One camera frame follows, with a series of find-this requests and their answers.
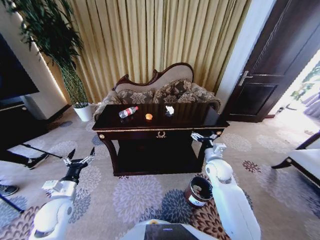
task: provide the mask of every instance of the bottle label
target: bottle label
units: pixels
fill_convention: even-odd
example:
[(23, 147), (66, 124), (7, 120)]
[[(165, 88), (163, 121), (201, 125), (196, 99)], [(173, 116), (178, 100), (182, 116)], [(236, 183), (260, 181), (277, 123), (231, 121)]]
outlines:
[(133, 111), (132, 111), (131, 108), (127, 108), (125, 111), (126, 111), (126, 113), (128, 114), (128, 116), (133, 113)]
[(189, 197), (189, 201), (190, 201), (192, 204), (194, 204), (194, 205), (196, 205), (196, 206), (199, 206), (199, 207), (202, 207), (202, 206), (204, 206), (204, 205), (206, 204), (206, 203), (203, 202), (203, 201), (199, 201), (199, 200), (195, 199), (194, 196), (192, 196), (192, 195)]

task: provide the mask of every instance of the dark wooden door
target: dark wooden door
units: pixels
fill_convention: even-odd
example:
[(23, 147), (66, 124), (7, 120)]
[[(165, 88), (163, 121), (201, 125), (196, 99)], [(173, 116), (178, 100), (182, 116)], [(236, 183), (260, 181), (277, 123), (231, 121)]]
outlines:
[(320, 0), (278, 0), (222, 114), (261, 122), (319, 48)]

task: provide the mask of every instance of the white flower pot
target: white flower pot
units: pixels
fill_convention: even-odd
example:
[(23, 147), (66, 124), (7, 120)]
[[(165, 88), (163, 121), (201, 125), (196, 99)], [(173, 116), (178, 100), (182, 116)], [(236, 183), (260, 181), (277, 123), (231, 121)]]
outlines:
[(82, 108), (73, 108), (83, 122), (88, 122), (92, 119), (90, 105)]

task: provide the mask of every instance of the tv stand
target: tv stand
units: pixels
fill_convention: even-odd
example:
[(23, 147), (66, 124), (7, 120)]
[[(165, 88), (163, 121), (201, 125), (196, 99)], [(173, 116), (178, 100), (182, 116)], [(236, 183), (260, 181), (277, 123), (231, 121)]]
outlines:
[(1, 106), (0, 119), (4, 140), (2, 149), (12, 148), (48, 132), (45, 122), (35, 119), (22, 101)]

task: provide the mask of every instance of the trash can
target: trash can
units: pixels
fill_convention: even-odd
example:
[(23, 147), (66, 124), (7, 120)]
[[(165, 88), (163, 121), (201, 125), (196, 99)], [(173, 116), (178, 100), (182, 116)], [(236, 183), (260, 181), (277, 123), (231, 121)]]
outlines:
[(195, 176), (184, 191), (184, 196), (193, 208), (202, 208), (213, 198), (212, 184), (202, 176)]

